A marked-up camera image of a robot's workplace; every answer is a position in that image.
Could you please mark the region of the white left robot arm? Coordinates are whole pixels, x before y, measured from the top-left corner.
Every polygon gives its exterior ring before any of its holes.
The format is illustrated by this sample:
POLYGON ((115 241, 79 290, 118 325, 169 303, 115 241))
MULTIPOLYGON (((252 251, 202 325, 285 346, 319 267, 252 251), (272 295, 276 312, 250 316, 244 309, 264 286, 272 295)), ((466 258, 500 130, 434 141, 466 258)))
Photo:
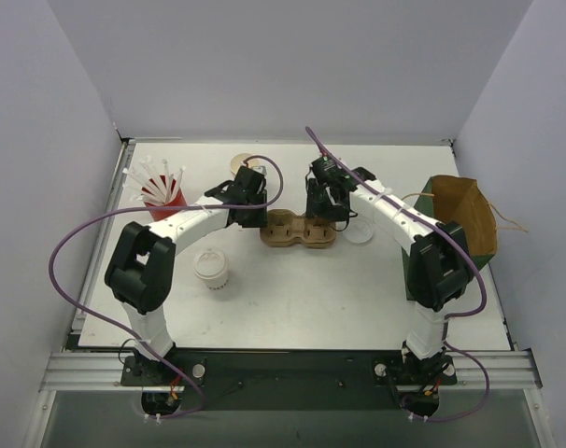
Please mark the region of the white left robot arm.
POLYGON ((234 179, 206 191, 189 208, 148 225, 133 221, 122 229, 106 269, 105 284, 136 333, 134 355, 151 382, 167 383, 176 371, 175 360, 167 355, 175 343, 163 311, 176 256, 211 232, 233 224, 265 226, 265 203, 265 175, 242 166, 234 179))

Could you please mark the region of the brown pulp cup carrier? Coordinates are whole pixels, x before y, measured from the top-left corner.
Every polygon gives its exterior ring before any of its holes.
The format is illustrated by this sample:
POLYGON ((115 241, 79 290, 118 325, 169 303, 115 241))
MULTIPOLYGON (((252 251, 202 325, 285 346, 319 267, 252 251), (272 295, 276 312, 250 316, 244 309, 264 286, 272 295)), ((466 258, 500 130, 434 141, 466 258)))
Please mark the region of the brown pulp cup carrier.
POLYGON ((302 245, 324 249, 334 244, 336 230, 323 218, 297 215, 288 209, 273 209, 267 213, 267 225, 260 229, 260 238, 270 247, 302 245))

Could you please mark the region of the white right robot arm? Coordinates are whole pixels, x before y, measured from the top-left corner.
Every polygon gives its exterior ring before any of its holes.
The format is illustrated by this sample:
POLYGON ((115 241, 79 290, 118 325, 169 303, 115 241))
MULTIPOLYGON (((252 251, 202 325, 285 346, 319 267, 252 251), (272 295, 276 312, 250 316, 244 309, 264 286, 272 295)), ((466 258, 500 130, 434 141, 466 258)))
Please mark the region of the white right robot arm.
POLYGON ((331 222, 369 219, 389 234, 406 255, 405 291, 415 302, 412 323, 403 342, 404 368, 431 371, 444 363, 448 301, 464 294, 474 273, 465 231, 443 224, 405 204, 363 168, 346 171, 328 156, 310 163, 305 178, 306 213, 331 222))

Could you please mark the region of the white dome coffee lid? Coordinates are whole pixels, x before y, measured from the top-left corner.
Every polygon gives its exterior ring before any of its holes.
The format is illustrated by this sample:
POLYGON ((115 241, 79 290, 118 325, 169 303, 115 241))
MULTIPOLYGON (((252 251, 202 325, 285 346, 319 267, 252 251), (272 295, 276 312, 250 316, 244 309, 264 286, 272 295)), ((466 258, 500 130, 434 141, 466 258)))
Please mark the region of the white dome coffee lid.
POLYGON ((193 270, 202 280, 217 280, 228 273, 229 260, 220 250, 206 250, 195 256, 193 270))

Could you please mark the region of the white paper coffee cup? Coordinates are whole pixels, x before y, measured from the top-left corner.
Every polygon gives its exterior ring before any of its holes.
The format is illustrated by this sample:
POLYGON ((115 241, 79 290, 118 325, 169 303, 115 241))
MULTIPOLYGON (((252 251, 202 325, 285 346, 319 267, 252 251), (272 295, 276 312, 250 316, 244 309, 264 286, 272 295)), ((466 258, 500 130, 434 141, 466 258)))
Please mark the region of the white paper coffee cup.
POLYGON ((229 280, 229 260, 220 249, 198 253, 192 265, 194 274, 209 289, 221 289, 229 280))

